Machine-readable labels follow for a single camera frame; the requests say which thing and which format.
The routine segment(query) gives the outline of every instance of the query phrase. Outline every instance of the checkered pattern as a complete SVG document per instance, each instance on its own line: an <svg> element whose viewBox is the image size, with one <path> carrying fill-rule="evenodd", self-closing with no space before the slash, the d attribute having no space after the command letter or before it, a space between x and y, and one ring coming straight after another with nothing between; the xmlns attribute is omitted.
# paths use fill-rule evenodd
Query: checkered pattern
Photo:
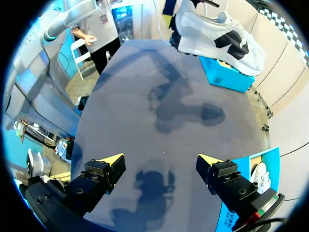
<svg viewBox="0 0 309 232"><path fill-rule="evenodd" d="M309 66L309 56L308 52L304 51L303 43L299 41L297 33L294 31L292 25L287 25L285 19L277 15L275 12L270 11L269 9L263 8L260 10L260 13L264 15L265 18L271 21L276 25L282 32L285 37L291 42L293 46L299 51L303 57L303 61Z"/></svg>

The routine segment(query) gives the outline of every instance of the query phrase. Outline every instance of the black pants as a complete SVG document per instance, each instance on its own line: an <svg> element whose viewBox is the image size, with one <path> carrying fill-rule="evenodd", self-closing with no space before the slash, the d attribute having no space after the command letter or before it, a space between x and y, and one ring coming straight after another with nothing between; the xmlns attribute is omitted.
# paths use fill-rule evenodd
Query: black pants
<svg viewBox="0 0 309 232"><path fill-rule="evenodd" d="M120 47L120 41L117 37L115 40L111 41L110 43L103 46L99 50L90 54L97 68L97 71L100 75L107 65L106 51L109 51L112 57L116 53L119 47Z"/></svg>

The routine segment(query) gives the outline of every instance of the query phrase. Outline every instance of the bolt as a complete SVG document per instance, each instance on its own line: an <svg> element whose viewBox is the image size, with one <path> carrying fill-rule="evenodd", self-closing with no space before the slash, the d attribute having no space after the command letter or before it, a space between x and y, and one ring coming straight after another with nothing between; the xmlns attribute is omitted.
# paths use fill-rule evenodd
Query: bolt
<svg viewBox="0 0 309 232"><path fill-rule="evenodd" d="M228 181L230 178L231 178L231 177L230 177L229 175L225 175L225 176L224 176L224 180L225 180L225 181Z"/></svg>
<svg viewBox="0 0 309 232"><path fill-rule="evenodd" d="M86 171L81 171L81 176L85 176L86 175Z"/></svg>
<svg viewBox="0 0 309 232"><path fill-rule="evenodd" d="M39 197L39 198L37 199L37 204L41 204L41 203L42 203L42 198Z"/></svg>
<svg viewBox="0 0 309 232"><path fill-rule="evenodd" d="M259 183L253 182L253 183L252 183L252 186L253 186L254 188L257 188L257 187L259 186Z"/></svg>
<svg viewBox="0 0 309 232"><path fill-rule="evenodd" d="M242 189L242 188L239 190L239 194L240 194L240 195L244 195L245 193L246 193L246 190L244 190L244 189Z"/></svg>
<svg viewBox="0 0 309 232"><path fill-rule="evenodd" d="M81 188L78 188L76 192L77 194L83 194L84 190L82 190Z"/></svg>
<svg viewBox="0 0 309 232"><path fill-rule="evenodd" d="M97 180L98 180L98 175L97 175L97 174L93 174L93 175L92 175L92 180L97 181Z"/></svg>

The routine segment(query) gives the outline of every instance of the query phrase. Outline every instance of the blue shoe box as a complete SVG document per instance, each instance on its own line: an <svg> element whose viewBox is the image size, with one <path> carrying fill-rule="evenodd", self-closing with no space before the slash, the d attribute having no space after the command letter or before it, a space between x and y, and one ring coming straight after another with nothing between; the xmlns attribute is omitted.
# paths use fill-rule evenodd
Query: blue shoe box
<svg viewBox="0 0 309 232"><path fill-rule="evenodd" d="M232 160L238 165L237 171L241 172L241 175L250 180L251 177L251 160L255 157L261 156L262 162L265 163L266 169L269 172L269 178L271 181L270 187L278 191L280 181L280 149L279 147L271 148L269 150L250 155L247 157ZM219 221L216 232L232 232L232 227L238 219L238 215L234 212L230 212L227 206L222 203Z"/></svg>
<svg viewBox="0 0 309 232"><path fill-rule="evenodd" d="M217 59L199 57L209 84L246 92L254 82L253 76L246 76L237 69Z"/></svg>

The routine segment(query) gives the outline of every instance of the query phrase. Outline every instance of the gray tablecloth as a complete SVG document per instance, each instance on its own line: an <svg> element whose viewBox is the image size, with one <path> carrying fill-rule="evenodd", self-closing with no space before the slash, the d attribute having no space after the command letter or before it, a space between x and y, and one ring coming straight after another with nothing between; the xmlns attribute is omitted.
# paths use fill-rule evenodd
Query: gray tablecloth
<svg viewBox="0 0 309 232"><path fill-rule="evenodd" d="M125 42L85 106L72 178L90 159L125 154L126 172L85 218L119 232L213 232L221 200L196 172L199 153L261 151L245 94L208 84L197 57L163 41Z"/></svg>

